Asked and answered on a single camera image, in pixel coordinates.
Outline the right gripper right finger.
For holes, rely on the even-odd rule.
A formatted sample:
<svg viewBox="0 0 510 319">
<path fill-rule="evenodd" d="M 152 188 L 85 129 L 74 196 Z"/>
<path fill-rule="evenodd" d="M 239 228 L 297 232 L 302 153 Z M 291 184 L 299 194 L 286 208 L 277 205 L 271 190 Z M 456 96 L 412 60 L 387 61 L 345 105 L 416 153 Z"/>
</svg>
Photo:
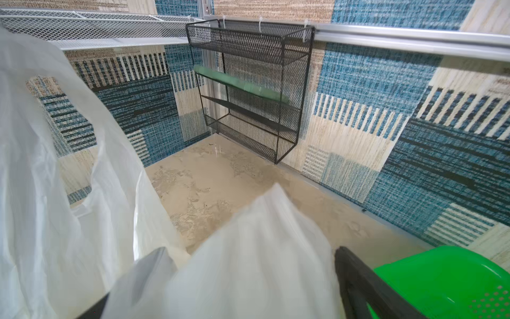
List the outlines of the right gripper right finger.
<svg viewBox="0 0 510 319">
<path fill-rule="evenodd" d="M 347 318 L 424 318 L 347 247 L 335 251 L 335 271 Z"/>
</svg>

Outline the white plastic bag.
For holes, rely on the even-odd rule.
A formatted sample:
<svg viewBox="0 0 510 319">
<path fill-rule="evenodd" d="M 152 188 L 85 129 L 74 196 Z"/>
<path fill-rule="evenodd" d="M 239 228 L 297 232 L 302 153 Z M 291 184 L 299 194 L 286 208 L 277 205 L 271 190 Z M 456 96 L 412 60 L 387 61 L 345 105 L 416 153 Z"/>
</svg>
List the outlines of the white plastic bag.
<svg viewBox="0 0 510 319">
<path fill-rule="evenodd" d="M 97 143 L 71 207 L 45 112 L 53 77 Z M 339 318 L 332 248 L 274 184 L 188 254 L 133 146 L 62 51 L 1 31 L 1 317 Z"/>
</svg>

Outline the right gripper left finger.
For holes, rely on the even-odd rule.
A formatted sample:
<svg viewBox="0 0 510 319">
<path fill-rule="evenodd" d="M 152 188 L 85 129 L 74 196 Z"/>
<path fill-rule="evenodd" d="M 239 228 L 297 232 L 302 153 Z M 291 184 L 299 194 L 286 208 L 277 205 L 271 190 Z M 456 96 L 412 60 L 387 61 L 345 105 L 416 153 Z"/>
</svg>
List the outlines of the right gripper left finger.
<svg viewBox="0 0 510 319">
<path fill-rule="evenodd" d="M 88 310 L 83 312 L 77 319 L 101 319 L 103 311 L 106 307 L 109 294 L 105 295 L 96 304 L 91 306 Z"/>
</svg>

